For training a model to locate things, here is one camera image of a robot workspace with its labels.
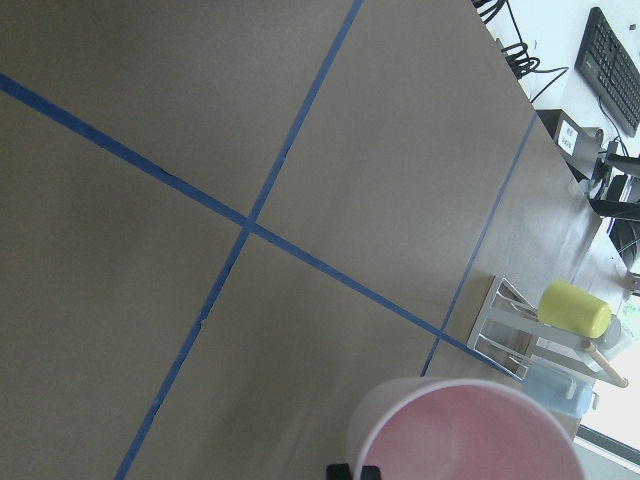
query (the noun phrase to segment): blue tape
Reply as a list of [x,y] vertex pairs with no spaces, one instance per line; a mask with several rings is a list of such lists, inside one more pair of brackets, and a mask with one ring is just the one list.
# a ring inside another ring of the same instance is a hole
[[259,236],[260,238],[262,238],[263,240],[266,240],[267,242],[271,243],[272,245],[275,245],[276,247],[278,247],[278,248],[284,250],[285,252],[293,255],[294,257],[302,260],[306,264],[311,265],[312,267],[316,268],[317,270],[320,270],[322,273],[325,273],[326,275],[329,275],[334,280],[337,280],[338,282],[342,283],[343,285],[346,285],[347,287],[355,290],[356,292],[361,293],[362,295],[364,295],[365,297],[369,298],[370,300],[373,300],[377,304],[382,305],[383,307],[387,308],[388,310],[391,310],[392,312],[394,312],[397,315],[401,316],[405,320],[410,321],[414,325],[417,325],[418,327],[420,327],[420,328],[422,328],[422,329],[424,329],[424,330],[426,330],[426,331],[428,331],[430,333],[433,333],[435,335],[440,333],[438,331],[438,329],[436,327],[434,327],[433,325],[431,325],[430,323],[425,322],[424,320],[422,320],[418,316],[414,315],[413,313],[411,313],[411,312],[405,310],[404,308],[400,307],[399,305],[393,303],[391,300],[383,297],[379,293],[374,292],[370,288],[365,287],[361,283],[355,281],[353,278],[345,275],[344,273],[342,273],[339,270],[335,269],[331,265],[329,265],[329,264],[323,262],[322,260],[314,257],[310,253],[305,252],[300,247],[297,247],[296,245],[288,242],[284,238],[276,235],[275,233],[267,230],[266,228],[261,227],[260,225],[256,224],[253,227],[253,233],[255,235]]
[[527,127],[527,130],[526,130],[526,132],[524,134],[524,137],[522,138],[522,141],[520,142],[520,145],[518,146],[518,150],[516,151],[516,154],[513,157],[513,160],[511,162],[511,166],[509,167],[509,170],[507,170],[507,175],[505,176],[504,180],[502,181],[502,185],[500,186],[500,189],[498,190],[498,195],[496,196],[496,199],[493,202],[493,206],[491,207],[491,211],[489,212],[489,216],[487,217],[487,220],[486,220],[484,226],[482,227],[482,231],[480,232],[480,237],[478,237],[478,241],[476,242],[476,245],[473,248],[473,252],[471,253],[471,257],[469,258],[469,261],[467,262],[467,266],[465,267],[464,272],[462,274],[462,278],[460,279],[460,283],[458,283],[458,287],[456,288],[456,291],[453,294],[453,299],[451,300],[451,304],[449,305],[449,309],[447,310],[447,313],[444,316],[444,320],[442,322],[442,326],[440,327],[440,330],[439,330],[438,338],[436,338],[435,342],[433,343],[433,345],[431,347],[431,350],[429,351],[429,355],[427,356],[427,360],[424,363],[424,367],[422,368],[422,372],[420,374],[421,376],[424,376],[427,373],[427,369],[429,368],[429,365],[431,364],[431,361],[433,360],[433,356],[435,354],[436,348],[438,348],[438,342],[443,337],[442,332],[444,332],[445,329],[447,328],[447,325],[449,324],[449,320],[451,319],[451,315],[453,314],[453,310],[455,309],[456,305],[458,304],[458,301],[460,300],[460,295],[462,294],[462,289],[463,289],[465,283],[467,282],[467,278],[469,277],[469,273],[471,273],[471,268],[473,267],[473,264],[476,261],[476,257],[478,256],[478,252],[480,251],[480,247],[482,246],[482,243],[484,242],[484,239],[485,239],[485,237],[487,235],[487,231],[489,230],[489,227],[491,226],[491,223],[493,222],[493,217],[496,214],[498,206],[502,202],[502,198],[504,197],[504,193],[507,190],[507,186],[509,185],[509,182],[511,181],[511,177],[513,176],[513,172],[515,171],[515,168],[518,165],[518,162],[520,161],[520,157],[522,155],[522,152],[524,151],[524,147],[527,145],[527,142],[529,141],[529,135],[531,135],[531,131],[533,130],[533,126],[536,124],[536,119],[537,118],[538,118],[538,115],[534,113],[533,116],[531,117],[531,121],[529,122],[529,126]]
[[33,108],[34,110],[40,112],[41,114],[49,117],[56,123],[65,126],[77,135],[80,135],[81,137],[89,140],[94,145],[104,148],[109,153],[112,153],[113,155],[124,160],[130,165],[133,165],[146,174],[151,175],[153,178],[160,180],[165,185],[168,185],[169,187],[185,194],[187,197],[195,200],[196,202],[204,205],[214,212],[219,213],[226,219],[231,220],[237,225],[244,225],[244,215],[224,205],[222,202],[216,200],[212,196],[207,195],[202,190],[199,190],[196,187],[188,184],[181,178],[178,178],[175,175],[171,175],[152,161],[144,158],[142,155],[134,152],[130,148],[125,147],[123,144],[109,137],[107,134],[101,132],[97,128],[92,127],[88,123],[80,120],[78,117],[54,105],[37,93],[32,92],[31,90],[20,85],[15,80],[12,80],[11,78],[1,73],[0,90],[4,91],[5,93],[24,103],[25,105]]
[[187,338],[185,339],[185,341],[182,344],[182,347],[180,348],[180,352],[178,353],[178,356],[176,357],[173,364],[171,365],[171,368],[169,369],[169,373],[167,373],[167,376],[162,382],[162,386],[160,387],[160,390],[158,391],[156,397],[154,398],[153,403],[149,407],[149,410],[147,411],[147,414],[145,415],[144,420],[142,421],[142,425],[140,425],[140,428],[138,429],[138,432],[136,433],[136,436],[134,437],[133,442],[129,447],[129,450],[127,450],[127,453],[125,454],[124,459],[122,460],[122,463],[120,464],[120,467],[118,468],[118,471],[115,475],[115,478],[117,480],[124,479],[127,473],[129,472],[129,469],[131,468],[131,465],[133,464],[133,461],[135,460],[135,457],[138,454],[138,451],[140,450],[142,443],[144,442],[147,434],[149,433],[149,430],[151,429],[151,425],[153,424],[153,420],[155,419],[155,416],[158,413],[158,410],[160,410],[160,407],[162,407],[162,404],[167,398],[167,394],[169,393],[169,390],[171,390],[171,387],[173,386],[173,383],[175,382],[178,376],[178,373],[180,373],[180,368],[182,367],[182,364],[187,359],[189,352],[193,348],[193,344],[195,343],[200,333],[200,330],[202,329],[202,323],[207,318],[207,316],[209,316],[209,313],[211,312],[214,304],[216,303],[216,300],[220,296],[220,293],[224,288],[225,282],[227,281],[227,278],[229,278],[229,274],[231,273],[231,270],[233,269],[233,266],[235,265],[236,260],[240,256],[240,252],[242,250],[242,247],[244,247],[244,244],[246,243],[248,236],[249,236],[249,229],[245,227],[240,232],[240,235],[238,235],[238,238],[236,239],[236,242],[233,245],[231,252],[229,253],[229,256],[227,257],[227,261],[223,265],[220,273],[218,274],[218,278],[216,278],[216,282],[213,285],[213,288],[211,289],[211,291],[209,292],[209,295],[207,296],[207,299],[205,300],[205,303],[202,306],[202,309],[200,310],[200,314],[198,315],[198,318],[196,319],[195,323],[191,327],[191,330],[189,331]]
[[249,218],[252,221],[256,221],[258,219],[258,216],[260,215],[260,212],[262,211],[262,208],[267,201],[267,197],[269,196],[269,193],[271,192],[271,189],[275,184],[276,178],[278,177],[280,170],[282,170],[284,161],[287,158],[287,154],[293,146],[293,143],[296,141],[298,133],[300,133],[300,128],[307,118],[307,114],[309,113],[309,110],[311,109],[311,106],[313,105],[313,102],[316,99],[318,92],[320,91],[320,87],[322,86],[322,83],[324,82],[324,79],[326,78],[327,73],[329,72],[329,69],[333,64],[333,61],[338,54],[338,50],[340,50],[340,47],[342,46],[342,43],[344,42],[344,39],[346,38],[347,33],[349,32],[349,29],[351,28],[351,25],[353,24],[353,21],[355,20],[360,7],[362,6],[362,2],[363,0],[355,0],[351,5],[351,8],[347,12],[346,17],[342,22],[342,26],[340,27],[340,30],[338,30],[336,38],[333,40],[333,43],[331,44],[331,47],[329,48],[329,51],[327,52],[327,55],[325,56],[324,61],[322,62],[322,65],[320,66],[320,69],[318,70],[318,73],[316,74],[316,77],[313,80],[311,87],[309,88],[309,91],[307,92],[307,96],[302,102],[302,106],[300,107],[300,110],[298,111],[298,114],[296,115],[296,118],[293,121],[291,128],[289,129],[287,138],[282,144],[282,148],[278,153],[275,163],[271,167],[271,171],[269,172],[269,175],[267,176],[267,179],[262,186],[262,190],[260,190],[260,193],[258,194],[258,199],[251,209]]

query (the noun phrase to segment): black keyboard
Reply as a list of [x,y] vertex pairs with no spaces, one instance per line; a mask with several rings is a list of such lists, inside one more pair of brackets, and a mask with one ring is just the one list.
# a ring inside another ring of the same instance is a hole
[[635,136],[640,123],[640,75],[598,7],[589,13],[576,69],[622,130]]

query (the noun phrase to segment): white label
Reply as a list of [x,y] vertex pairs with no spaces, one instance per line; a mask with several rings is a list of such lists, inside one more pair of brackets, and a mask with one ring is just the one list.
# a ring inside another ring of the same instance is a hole
[[578,140],[578,131],[569,125],[566,120],[563,120],[560,135],[558,136],[558,146],[569,155],[573,155],[576,140]]

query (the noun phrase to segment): pink plastic cup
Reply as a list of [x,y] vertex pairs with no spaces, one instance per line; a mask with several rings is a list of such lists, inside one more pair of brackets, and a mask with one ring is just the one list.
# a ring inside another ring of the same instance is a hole
[[568,435],[523,394],[483,380],[399,378],[370,391],[347,433],[354,480],[577,480]]

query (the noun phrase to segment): yellow cylinder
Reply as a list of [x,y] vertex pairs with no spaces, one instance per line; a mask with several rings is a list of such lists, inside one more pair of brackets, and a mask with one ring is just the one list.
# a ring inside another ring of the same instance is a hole
[[542,294],[538,319],[578,335],[598,338],[611,323],[611,308],[584,290],[556,280]]

